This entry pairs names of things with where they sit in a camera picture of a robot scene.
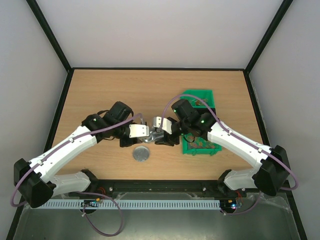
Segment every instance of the green plastic bin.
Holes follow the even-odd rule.
[[[188,89],[183,94],[190,94],[195,95],[202,100],[204,100],[210,108],[215,108],[215,100],[214,94],[212,90],[208,89]],[[189,97],[189,96],[182,96],[181,99],[187,99],[191,105],[195,109],[206,109],[207,107],[204,106],[200,101]],[[184,136],[188,141],[191,142],[193,140],[193,135],[191,133]],[[194,142],[190,143],[187,142],[184,138],[182,138],[182,153],[183,154],[208,154],[210,156],[215,155],[217,152],[222,150],[222,147],[219,144],[212,143],[210,141],[206,141],[201,137],[196,137]]]

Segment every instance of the silver round lid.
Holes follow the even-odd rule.
[[[133,150],[133,157],[138,162],[144,162],[149,158],[149,156],[150,156],[150,151],[149,151],[149,148],[147,148],[146,146],[137,146]]]

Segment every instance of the green basket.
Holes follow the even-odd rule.
[[[215,101],[214,95],[212,90],[207,89],[188,89],[183,94],[190,94],[195,95],[202,100],[204,100],[210,108],[215,108]],[[181,99],[187,99],[191,105],[195,109],[203,109],[207,108],[204,106],[200,101],[189,97],[189,96],[182,96]],[[193,135],[191,133],[184,136],[188,141],[191,142],[193,140]],[[196,137],[194,142],[190,143],[187,142],[184,138],[182,138],[182,153],[183,154],[208,154],[210,156],[215,155],[217,152],[222,150],[222,147],[219,144],[212,143],[210,141],[206,141],[201,137]]]

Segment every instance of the gray wall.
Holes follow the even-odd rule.
[[[271,144],[300,180],[293,192],[309,239],[319,239],[320,1],[295,0],[251,73]]]
[[[25,0],[1,1],[0,36],[0,239],[5,239],[16,211],[9,204],[13,165],[43,151],[66,71]]]
[[[245,68],[282,0],[38,0],[73,67]]]

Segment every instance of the black metal frame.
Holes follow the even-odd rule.
[[[58,128],[58,124],[60,121],[60,117],[62,114],[62,110],[66,101],[66,97],[68,94],[69,86],[73,77],[74,70],[77,69],[94,69],[94,70],[175,70],[175,71],[242,71],[244,74],[245,82],[248,88],[248,92],[250,95],[250,99],[252,102],[252,107],[255,113],[255,117],[257,120],[257,124],[259,127],[259,131],[261,134],[262,141],[265,145],[270,145],[269,139],[267,136],[266,128],[263,122],[263,118],[257,103],[257,98],[252,86],[252,82],[250,80],[250,72],[253,69],[254,65],[256,64],[258,58],[260,57],[261,53],[265,49],[266,45],[268,44],[269,40],[271,39],[273,33],[275,32],[277,26],[281,22],[282,18],[284,17],[285,13],[287,12],[288,8],[290,7],[293,0],[283,0],[281,6],[279,7],[277,13],[275,14],[272,22],[270,23],[267,31],[265,32],[263,38],[261,39],[257,49],[255,50],[251,60],[249,61],[246,69],[242,68],[162,68],[162,67],[153,67],[153,68],[146,68],[146,67],[71,67],[66,56],[64,55],[54,33],[52,32],[45,16],[43,15],[39,5],[37,4],[36,0],[26,0],[29,4],[32,12],[34,13],[35,17],[37,18],[39,24],[41,25],[43,31],[45,32],[48,40],[52,44],[53,49],[55,50],[56,54],[58,55],[59,59],[61,60],[65,70],[67,71],[67,77],[65,80],[65,84],[62,90],[62,94],[53,118],[53,122],[51,125],[51,129],[47,138],[47,142],[45,144],[44,151],[46,152],[52,147],[56,131]],[[107,194],[109,196],[113,196],[119,192],[185,192],[185,193],[198,193],[199,196],[203,197],[215,197],[216,199],[229,199],[234,197],[231,193],[228,197],[221,195],[218,191],[215,191],[213,186],[217,185],[217,180],[100,180],[99,185],[103,186]],[[250,189],[250,192],[256,192],[257,189]],[[286,195],[288,198],[288,202],[290,208],[293,212],[293,217],[297,226],[297,230],[299,232],[300,238],[302,240],[306,240],[307,236],[301,222],[299,212],[291,191],[286,191]],[[23,207],[18,207],[10,230],[7,235],[7,240],[11,240],[14,238],[20,216],[22,214]]]

